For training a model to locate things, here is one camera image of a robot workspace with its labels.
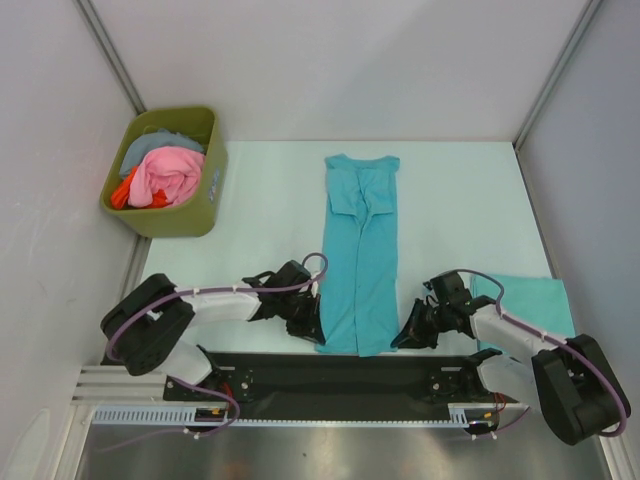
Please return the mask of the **cyan blue t shirt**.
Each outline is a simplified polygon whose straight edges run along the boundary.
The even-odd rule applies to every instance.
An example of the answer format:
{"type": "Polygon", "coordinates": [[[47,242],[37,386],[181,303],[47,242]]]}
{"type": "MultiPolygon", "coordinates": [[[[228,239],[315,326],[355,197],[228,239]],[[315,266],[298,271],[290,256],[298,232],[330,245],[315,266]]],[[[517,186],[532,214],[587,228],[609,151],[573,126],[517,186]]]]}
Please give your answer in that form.
{"type": "Polygon", "coordinates": [[[320,285],[324,354],[374,356],[392,350],[397,306],[400,159],[325,159],[327,206],[320,285]]]}

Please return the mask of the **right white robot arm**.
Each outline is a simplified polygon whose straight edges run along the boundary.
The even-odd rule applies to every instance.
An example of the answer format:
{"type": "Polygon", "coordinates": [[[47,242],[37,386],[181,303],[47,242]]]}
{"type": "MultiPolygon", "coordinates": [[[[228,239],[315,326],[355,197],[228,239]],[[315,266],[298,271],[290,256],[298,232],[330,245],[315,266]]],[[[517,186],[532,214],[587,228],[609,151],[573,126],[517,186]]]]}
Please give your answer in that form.
{"type": "Polygon", "coordinates": [[[599,343],[589,335],[548,333],[509,313],[496,297],[475,296],[462,270],[426,281],[394,349],[434,348],[454,331],[487,343],[464,360],[463,393],[473,401],[503,394],[540,412],[552,433],[567,445],[591,436],[625,432],[631,406],[599,343]]]}

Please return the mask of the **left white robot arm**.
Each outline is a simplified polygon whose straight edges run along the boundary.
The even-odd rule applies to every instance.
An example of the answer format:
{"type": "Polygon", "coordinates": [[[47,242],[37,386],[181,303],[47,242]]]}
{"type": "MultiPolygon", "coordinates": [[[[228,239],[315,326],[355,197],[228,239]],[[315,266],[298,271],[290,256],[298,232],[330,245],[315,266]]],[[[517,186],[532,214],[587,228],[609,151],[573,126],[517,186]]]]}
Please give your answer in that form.
{"type": "Polygon", "coordinates": [[[106,356],[131,376],[159,371],[197,398],[210,399],[220,390],[222,374],[202,346],[183,338],[185,332],[213,322],[278,317],[289,334],[322,345],[318,290],[328,266],[327,257],[314,252],[232,286],[185,290],[153,274],[102,319],[106,356]]]}

